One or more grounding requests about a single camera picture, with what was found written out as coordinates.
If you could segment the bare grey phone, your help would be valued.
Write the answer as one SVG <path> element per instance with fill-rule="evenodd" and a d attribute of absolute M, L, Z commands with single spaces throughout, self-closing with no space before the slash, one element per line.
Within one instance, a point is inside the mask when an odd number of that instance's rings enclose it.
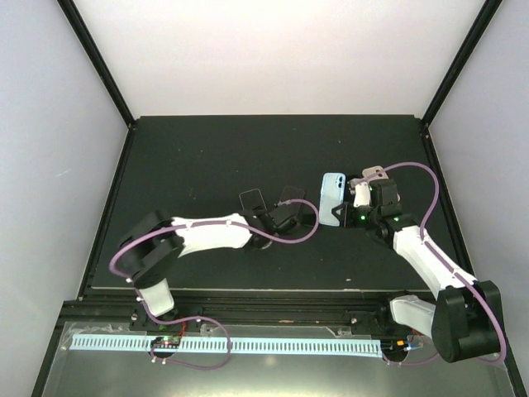
<path fill-rule="evenodd" d="M 267 210 L 263 195 L 260 189 L 250 189 L 239 194 L 242 209 L 262 213 Z"/>

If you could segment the black case magenta rim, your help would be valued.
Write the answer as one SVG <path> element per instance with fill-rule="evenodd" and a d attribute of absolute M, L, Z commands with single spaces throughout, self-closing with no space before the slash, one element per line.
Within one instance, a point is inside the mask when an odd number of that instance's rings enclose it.
<path fill-rule="evenodd" d="M 297 216 L 301 210 L 302 205 L 298 202 L 294 203 L 295 199 L 304 199 L 306 192 L 303 189 L 285 186 L 280 194 L 278 201 L 278 209 L 281 209 L 287 215 Z"/>

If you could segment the bare black phone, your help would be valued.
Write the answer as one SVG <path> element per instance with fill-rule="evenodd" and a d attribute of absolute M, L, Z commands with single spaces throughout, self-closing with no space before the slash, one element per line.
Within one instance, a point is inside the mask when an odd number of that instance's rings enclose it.
<path fill-rule="evenodd" d="M 304 213 L 298 217 L 299 223 L 304 227 L 317 227 L 319 225 L 319 213 Z"/>

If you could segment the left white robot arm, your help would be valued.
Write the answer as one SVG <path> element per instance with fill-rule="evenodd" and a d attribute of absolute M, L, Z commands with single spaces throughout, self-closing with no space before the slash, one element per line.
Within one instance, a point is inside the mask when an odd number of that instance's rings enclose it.
<path fill-rule="evenodd" d="M 159 330 L 172 328 L 178 311 L 169 291 L 167 274 L 182 256 L 215 249 L 256 251 L 275 237 L 293 232 L 301 205 L 283 202 L 268 212 L 242 210 L 220 218 L 163 219 L 149 216 L 122 243 L 112 265 L 132 283 L 145 302 L 148 319 Z"/>

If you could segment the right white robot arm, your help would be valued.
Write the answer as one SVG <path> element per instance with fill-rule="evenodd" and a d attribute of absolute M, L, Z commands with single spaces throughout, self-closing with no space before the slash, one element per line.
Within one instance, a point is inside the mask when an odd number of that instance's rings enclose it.
<path fill-rule="evenodd" d="M 502 298 L 497 285 L 480 281 L 457 265 L 428 235 L 424 226 L 402 211 L 395 182 L 388 178 L 347 179 L 332 183 L 326 213 L 342 227 L 363 228 L 402 257 L 420 276 L 434 303 L 414 294 L 390 299 L 378 309 L 378 328 L 394 333 L 402 326 L 430 338 L 444 361 L 481 358 L 503 361 Z"/>

